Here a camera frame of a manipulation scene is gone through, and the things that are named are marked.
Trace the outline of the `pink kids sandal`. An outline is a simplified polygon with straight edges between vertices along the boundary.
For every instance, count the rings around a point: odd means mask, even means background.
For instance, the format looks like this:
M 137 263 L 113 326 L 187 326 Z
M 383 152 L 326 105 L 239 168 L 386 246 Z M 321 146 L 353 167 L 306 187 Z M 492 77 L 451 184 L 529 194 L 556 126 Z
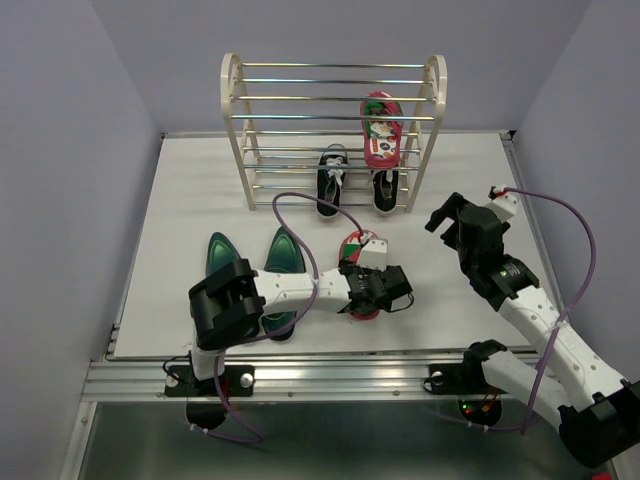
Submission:
M 360 231 L 355 230 L 351 234 L 349 234 L 347 237 L 344 238 L 338 253 L 339 261 L 346 260 L 346 261 L 355 263 L 358 260 L 360 256 L 360 250 L 361 250 L 360 237 L 361 237 Z M 369 321 L 369 320 L 375 319 L 379 315 L 379 313 L 380 311 L 376 310 L 369 314 L 351 313 L 351 316 L 359 321 Z
M 372 91 L 361 102 L 360 115 L 374 117 L 361 122 L 364 138 L 364 160 L 373 169 L 394 168 L 400 163 L 403 132 L 402 120 L 386 120 L 386 117 L 402 117 L 400 104 L 384 91 Z

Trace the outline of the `black sneaker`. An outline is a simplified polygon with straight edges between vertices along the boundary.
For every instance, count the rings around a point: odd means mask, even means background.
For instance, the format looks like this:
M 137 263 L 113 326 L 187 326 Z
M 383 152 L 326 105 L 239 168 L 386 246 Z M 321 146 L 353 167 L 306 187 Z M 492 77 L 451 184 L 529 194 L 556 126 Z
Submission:
M 316 195 L 320 200 L 340 206 L 342 185 L 346 177 L 344 169 L 349 163 L 348 153 L 341 144 L 331 144 L 321 154 L 316 172 Z M 316 204 L 317 214 L 325 220 L 334 218 L 338 211 L 324 203 Z
M 397 206 L 399 172 L 378 170 L 373 173 L 373 206 L 381 215 L 391 214 Z

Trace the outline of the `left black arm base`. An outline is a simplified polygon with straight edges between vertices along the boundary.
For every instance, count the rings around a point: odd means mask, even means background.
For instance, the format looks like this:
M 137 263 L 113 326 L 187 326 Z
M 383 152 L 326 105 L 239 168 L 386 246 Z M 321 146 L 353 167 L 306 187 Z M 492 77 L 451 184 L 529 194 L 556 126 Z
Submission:
M 190 365 L 168 365 L 162 370 L 166 375 L 164 395 L 168 398 L 185 399 L 187 420 L 196 427 L 208 431 L 220 427 L 227 418 L 227 411 L 220 403 L 201 403 L 201 400 L 218 400 L 213 378 L 198 380 Z M 226 399 L 245 398 L 253 395 L 255 368 L 252 365 L 229 365 L 219 378 L 221 392 Z

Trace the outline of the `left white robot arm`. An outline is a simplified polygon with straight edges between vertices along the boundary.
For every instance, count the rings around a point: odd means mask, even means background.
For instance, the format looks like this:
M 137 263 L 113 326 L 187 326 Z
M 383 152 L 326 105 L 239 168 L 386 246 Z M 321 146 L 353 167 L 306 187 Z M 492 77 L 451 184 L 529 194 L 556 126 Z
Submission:
M 393 303 L 413 296 L 400 266 L 383 270 L 342 261 L 318 276 L 274 273 L 235 260 L 191 287 L 188 292 L 194 324 L 188 382 L 199 393 L 215 392 L 222 382 L 224 354 L 246 338 L 261 317 L 308 310 L 368 316 L 393 311 Z

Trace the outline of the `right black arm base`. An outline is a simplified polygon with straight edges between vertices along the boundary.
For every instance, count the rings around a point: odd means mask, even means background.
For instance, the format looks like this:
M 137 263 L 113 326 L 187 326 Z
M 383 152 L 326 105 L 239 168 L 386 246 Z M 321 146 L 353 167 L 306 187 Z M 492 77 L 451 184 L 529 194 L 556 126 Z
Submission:
M 503 390 L 490 386 L 481 373 L 469 371 L 462 363 L 436 363 L 428 366 L 422 389 L 434 396 L 455 396 L 458 416 L 451 421 L 484 432 L 512 433 L 519 426 L 499 426 Z

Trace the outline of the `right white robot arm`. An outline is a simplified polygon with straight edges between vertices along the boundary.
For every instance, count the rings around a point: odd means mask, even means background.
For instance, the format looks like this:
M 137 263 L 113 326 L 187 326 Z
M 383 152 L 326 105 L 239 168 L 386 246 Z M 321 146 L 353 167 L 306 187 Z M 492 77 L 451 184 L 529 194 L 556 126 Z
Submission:
M 496 340 L 472 344 L 461 362 L 432 365 L 423 382 L 435 395 L 505 392 L 559 434 L 571 456 L 598 467 L 639 443 L 639 385 L 609 366 L 558 311 L 539 279 L 504 251 L 503 236 L 518 207 L 517 190 L 499 187 L 478 206 L 454 192 L 425 228 L 458 254 L 471 288 L 539 354 L 536 366 Z

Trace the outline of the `cream and chrome shoe shelf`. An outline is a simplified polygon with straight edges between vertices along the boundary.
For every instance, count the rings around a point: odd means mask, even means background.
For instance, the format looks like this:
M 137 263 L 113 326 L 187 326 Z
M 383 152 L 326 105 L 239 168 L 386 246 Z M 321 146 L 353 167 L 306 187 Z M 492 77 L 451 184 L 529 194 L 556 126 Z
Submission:
M 397 208 L 411 212 L 445 117 L 448 66 L 442 55 L 423 63 L 250 62 L 224 55 L 220 100 L 245 201 L 250 210 L 270 194 L 312 192 L 321 154 L 343 145 L 349 163 L 345 206 L 365 206 L 375 171 L 364 160 L 361 102 L 384 91 L 400 104 L 403 132 Z

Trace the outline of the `right green loafer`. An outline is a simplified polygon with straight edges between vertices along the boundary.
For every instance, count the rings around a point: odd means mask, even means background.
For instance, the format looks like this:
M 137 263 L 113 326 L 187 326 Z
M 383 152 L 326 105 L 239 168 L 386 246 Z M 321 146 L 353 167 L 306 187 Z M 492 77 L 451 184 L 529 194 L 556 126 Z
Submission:
M 304 257 L 298 243 L 283 227 L 280 227 L 273 237 L 264 270 L 271 273 L 304 273 L 306 271 Z M 296 311 L 263 316 L 261 326 L 265 334 L 271 334 L 283 329 L 296 316 Z

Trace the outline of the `green loafer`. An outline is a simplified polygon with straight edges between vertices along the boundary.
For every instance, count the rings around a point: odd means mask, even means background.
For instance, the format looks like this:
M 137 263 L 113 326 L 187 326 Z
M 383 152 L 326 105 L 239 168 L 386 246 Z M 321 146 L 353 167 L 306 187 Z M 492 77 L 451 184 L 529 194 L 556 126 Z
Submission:
M 239 258 L 240 254 L 232 242 L 223 233 L 214 232 L 207 247 L 205 275 L 209 277 Z
M 264 270 L 271 273 L 304 273 L 306 271 L 304 257 L 298 243 L 283 227 L 280 227 L 273 237 Z M 261 326 L 265 334 L 271 334 L 283 329 L 296 316 L 296 311 L 263 316 Z

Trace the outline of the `left green loafer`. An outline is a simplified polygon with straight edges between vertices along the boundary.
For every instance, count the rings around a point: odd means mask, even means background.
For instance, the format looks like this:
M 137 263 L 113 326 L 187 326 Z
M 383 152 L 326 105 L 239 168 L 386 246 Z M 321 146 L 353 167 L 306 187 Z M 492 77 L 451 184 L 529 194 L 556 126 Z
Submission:
M 214 232 L 207 247 L 205 275 L 209 277 L 239 258 L 240 254 L 232 242 L 223 233 Z

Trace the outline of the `aluminium mounting rail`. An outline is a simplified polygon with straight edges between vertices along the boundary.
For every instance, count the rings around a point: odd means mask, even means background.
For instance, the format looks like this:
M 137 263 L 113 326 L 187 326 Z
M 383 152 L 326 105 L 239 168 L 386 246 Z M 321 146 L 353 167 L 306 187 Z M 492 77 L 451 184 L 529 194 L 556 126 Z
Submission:
M 383 355 L 233 356 L 227 364 L 254 367 L 253 395 L 237 403 L 424 401 L 422 382 L 433 364 L 462 361 L 462 354 L 425 352 Z M 160 361 L 90 364 L 84 402 L 181 402 L 166 391 Z

